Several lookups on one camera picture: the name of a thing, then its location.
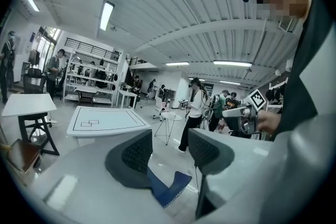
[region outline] hand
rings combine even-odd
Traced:
[[[281,114],[260,110],[257,118],[257,130],[273,135],[280,120]]]

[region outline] brown leather seat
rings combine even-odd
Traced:
[[[38,146],[18,139],[7,152],[7,160],[18,170],[27,171],[40,153]]]

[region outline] ceiling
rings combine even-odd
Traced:
[[[302,25],[289,32],[278,28],[267,13],[242,0],[35,0],[41,12],[25,0],[15,6],[41,25],[97,39],[159,68],[167,62],[189,76],[241,82],[252,88],[283,70],[295,53]],[[106,31],[99,29],[105,1],[115,4]],[[214,60],[249,61],[250,70],[214,65]]]

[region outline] white sneaker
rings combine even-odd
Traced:
[[[181,153],[185,153],[185,151],[180,150],[180,149],[178,148],[178,146],[175,147],[175,149],[178,150],[178,151],[181,152]]]

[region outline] white shirt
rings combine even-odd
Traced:
[[[202,102],[205,102],[205,100],[202,101],[202,93],[203,93],[202,90],[198,90],[196,92],[195,97],[194,97],[194,102],[191,103],[192,108],[190,109],[189,117],[198,118],[202,116],[201,105],[202,105]]]

